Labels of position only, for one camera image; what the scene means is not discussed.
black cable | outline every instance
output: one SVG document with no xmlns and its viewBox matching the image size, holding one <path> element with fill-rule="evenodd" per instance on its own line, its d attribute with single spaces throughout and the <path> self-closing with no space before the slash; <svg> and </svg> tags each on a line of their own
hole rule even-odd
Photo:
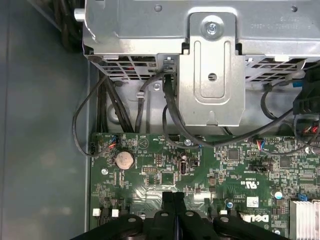
<svg viewBox="0 0 320 240">
<path fill-rule="evenodd" d="M 102 125 L 101 125 L 102 86 L 103 86 L 103 84 L 101 84 L 101 86 L 98 88 L 98 94 L 97 94 L 97 105 L 96 105 L 96 132 L 97 133 L 102 133 Z"/>
<path fill-rule="evenodd" d="M 107 90 L 104 84 L 100 86 L 101 88 L 101 130 L 103 133 L 108 132 L 108 121 L 107 121 Z"/>
<path fill-rule="evenodd" d="M 227 135 L 230 135 L 230 136 L 233 135 L 233 133 L 230 131 L 230 129 L 227 126 L 223 126 L 222 129 Z"/>
<path fill-rule="evenodd" d="M 118 108 L 119 108 L 119 110 L 121 112 L 121 115 L 123 116 L 123 119 L 124 119 L 124 122 L 125 122 L 125 125 L 126 125 L 126 132 L 127 133 L 134 133 L 134 129 L 133 129 L 132 125 L 131 125 L 127 110 L 126 110 L 123 102 L 121 101 L 121 99 L 120 99 L 120 97 L 119 97 L 119 95 L 118 95 L 118 93 L 117 93 L 117 91 L 115 89 L 114 83 L 111 81 L 111 79 L 109 77 L 106 78 L 105 87 L 106 87 L 107 92 L 109 93 L 109 95 L 113 96 L 114 99 L 115 99 L 115 103 L 112 102 L 113 106 L 118 105 Z"/>
<path fill-rule="evenodd" d="M 162 129 L 163 129 L 163 135 L 164 135 L 165 141 L 168 142 L 169 144 L 171 144 L 172 146 L 179 148 L 179 149 L 198 149 L 199 145 L 182 146 L 182 145 L 179 145 L 178 143 L 176 143 L 170 139 L 169 133 L 168 133 L 168 128 L 167 128 L 167 109 L 168 109 L 168 106 L 166 105 L 163 109 L 163 112 L 162 112 Z"/>
<path fill-rule="evenodd" d="M 101 86 L 101 84 L 104 83 L 104 81 L 106 79 L 107 79 L 107 76 L 104 76 L 94 85 L 94 87 L 91 89 L 89 95 L 85 98 L 85 100 L 81 103 L 79 108 L 75 111 L 73 118 L 72 118 L 72 135 L 73 135 L 74 143 L 83 155 L 85 155 L 86 157 L 90 157 L 90 158 L 95 158 L 95 157 L 99 157 L 99 156 L 103 155 L 104 153 L 106 153 L 109 150 L 109 146 L 103 148 L 101 150 L 101 152 L 97 152 L 95 154 L 89 154 L 89 153 L 85 152 L 80 146 L 78 135 L 77 135 L 77 118 L 78 118 L 78 115 L 81 112 L 82 108 L 84 107 L 84 105 L 88 102 L 88 100 L 91 98 L 91 96 L 94 94 L 94 92 Z"/>
<path fill-rule="evenodd" d="M 214 141 L 214 142 L 206 142 L 201 139 L 198 139 L 194 137 L 192 134 L 190 134 L 187 129 L 185 128 L 184 124 L 182 123 L 181 119 L 179 116 L 181 116 L 176 102 L 175 102 L 175 96 L 172 88 L 172 81 L 171 81 L 171 76 L 170 75 L 165 75 L 165 82 L 164 82 L 164 94 L 165 94 L 165 100 L 167 103 L 167 107 L 169 109 L 169 113 L 171 115 L 171 118 L 175 124 L 175 126 L 178 128 L 179 132 L 184 135 L 187 139 L 190 139 L 192 142 L 195 144 L 202 145 L 203 147 L 209 147 L 209 148 L 215 148 L 215 147 L 220 147 L 220 146 L 225 146 L 233 143 L 237 143 L 240 141 L 244 141 L 248 138 L 252 138 L 256 135 L 262 134 L 277 124 L 281 123 L 286 117 L 288 117 L 292 113 L 292 109 L 289 111 L 285 112 L 283 115 L 275 119 L 274 121 L 268 123 L 265 126 L 262 126 L 256 130 L 247 132 L 243 135 L 235 136 L 232 139 L 229 140 L 221 140 L 221 141 Z"/>
<path fill-rule="evenodd" d="M 125 121 L 125 119 L 124 119 L 124 117 L 123 117 L 123 115 L 122 115 L 122 113 L 121 113 L 121 111 L 120 111 L 120 108 L 119 108 L 119 105 L 118 105 L 118 103 L 117 103 L 117 101 L 116 101 L 116 98 L 115 98 L 115 96 L 114 96 L 113 94 L 110 93 L 109 88 L 108 88 L 106 85 L 105 85 L 105 88 L 106 88 L 106 91 L 107 91 L 108 94 L 109 94 L 109 98 L 110 98 L 111 103 L 112 103 L 112 105 L 113 105 L 115 114 L 116 114 L 116 116 L 118 117 L 118 121 L 119 121 L 119 123 L 120 123 L 120 126 L 121 126 L 123 132 L 124 132 L 124 133 L 127 133 L 127 132 L 129 131 L 129 130 L 128 130 L 128 126 L 127 126 L 126 121 Z"/>
<path fill-rule="evenodd" d="M 159 81 L 163 76 L 164 76 L 163 72 L 158 72 L 156 75 L 150 77 L 147 81 L 144 82 L 144 84 L 140 88 L 140 92 L 144 93 L 150 84 L 153 84 L 156 81 Z M 141 129 L 142 115 L 144 113 L 144 101 L 145 101 L 144 98 L 138 99 L 138 112 L 136 115 L 135 126 L 134 126 L 134 131 L 137 134 L 140 132 L 140 129 Z"/>
<path fill-rule="evenodd" d="M 280 81 L 280 82 L 277 82 L 276 84 L 274 85 L 268 85 L 265 92 L 263 93 L 262 97 L 261 97 L 261 100 L 260 100 L 260 106 L 261 106 L 261 110 L 263 112 L 263 114 L 268 118 L 268 119 L 271 119 L 271 120 L 275 120 L 277 119 L 277 117 L 268 110 L 267 108 L 267 104 L 266 104 L 266 98 L 267 98 L 267 95 L 268 93 L 270 93 L 274 87 L 276 86 L 286 86 L 290 83 L 295 83 L 297 81 L 301 81 L 301 80 L 297 80 L 297 79 L 294 79 L 294 80 L 284 80 L 284 81 Z M 293 124 L 290 122 L 290 121 L 287 121 L 287 120 L 284 120 L 283 121 L 284 124 L 288 125 L 291 129 L 293 129 Z"/>
<path fill-rule="evenodd" d="M 268 152 L 266 150 L 261 150 L 261 152 L 268 155 L 268 156 L 271 156 L 271 157 L 282 157 L 282 156 L 292 155 L 292 154 L 295 154 L 297 152 L 304 150 L 307 147 L 306 144 L 309 145 L 310 143 L 312 143 L 318 137 L 319 133 L 320 133 L 320 121 L 319 121 L 318 129 L 316 130 L 316 133 L 314 134 L 314 136 L 307 143 L 304 143 L 303 146 L 298 147 L 297 149 L 292 150 L 292 151 L 288 151 L 288 152 L 277 153 L 277 152 Z"/>
</svg>

black connector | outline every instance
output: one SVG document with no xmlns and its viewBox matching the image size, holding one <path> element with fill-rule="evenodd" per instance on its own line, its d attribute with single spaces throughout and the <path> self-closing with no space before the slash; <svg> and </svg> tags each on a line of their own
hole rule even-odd
<svg viewBox="0 0 320 240">
<path fill-rule="evenodd" d="M 320 68 L 305 74 L 302 90 L 293 101 L 293 115 L 320 114 Z"/>
</svg>

metal bracket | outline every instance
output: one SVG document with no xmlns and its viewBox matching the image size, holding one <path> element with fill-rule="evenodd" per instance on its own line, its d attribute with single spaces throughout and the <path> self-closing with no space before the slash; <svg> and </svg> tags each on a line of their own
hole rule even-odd
<svg viewBox="0 0 320 240">
<path fill-rule="evenodd" d="M 189 32 L 189 55 L 180 55 L 178 66 L 178 108 L 186 126 L 238 126 L 245 58 L 236 55 L 236 16 L 193 13 Z"/>
</svg>

green circuit board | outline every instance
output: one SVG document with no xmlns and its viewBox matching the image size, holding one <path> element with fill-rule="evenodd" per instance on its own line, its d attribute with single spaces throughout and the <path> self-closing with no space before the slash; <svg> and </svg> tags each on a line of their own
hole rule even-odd
<svg viewBox="0 0 320 240">
<path fill-rule="evenodd" d="M 217 148 L 179 149 L 162 135 L 135 133 L 95 133 L 92 151 L 111 145 L 115 138 L 113 148 L 91 160 L 90 229 L 126 213 L 143 218 L 161 209 L 163 191 L 180 191 L 185 194 L 186 207 L 208 219 L 221 210 L 239 211 L 251 223 L 288 237 L 290 200 L 297 199 L 297 194 L 320 198 L 316 154 L 302 151 L 270 157 L 249 141 Z M 184 138 L 174 138 L 184 144 Z M 222 138 L 226 136 L 208 136 L 205 140 Z M 293 137 L 263 139 L 264 149 L 270 152 L 297 147 Z M 115 163 L 123 151 L 134 157 L 134 164 L 127 170 Z"/>
</svg>

integrated circuit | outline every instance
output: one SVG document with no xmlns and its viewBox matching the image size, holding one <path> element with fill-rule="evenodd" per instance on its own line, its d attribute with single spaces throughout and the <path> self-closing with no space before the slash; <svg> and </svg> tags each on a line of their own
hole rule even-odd
<svg viewBox="0 0 320 240">
<path fill-rule="evenodd" d="M 238 149 L 229 149 L 228 150 L 228 159 L 229 160 L 239 160 L 239 150 Z"/>
<path fill-rule="evenodd" d="M 281 156 L 280 157 L 280 168 L 290 168 L 291 158 L 289 156 Z"/>
<path fill-rule="evenodd" d="M 172 172 L 162 172 L 161 174 L 161 184 L 162 185 L 173 185 L 174 184 L 174 174 Z"/>
</svg>

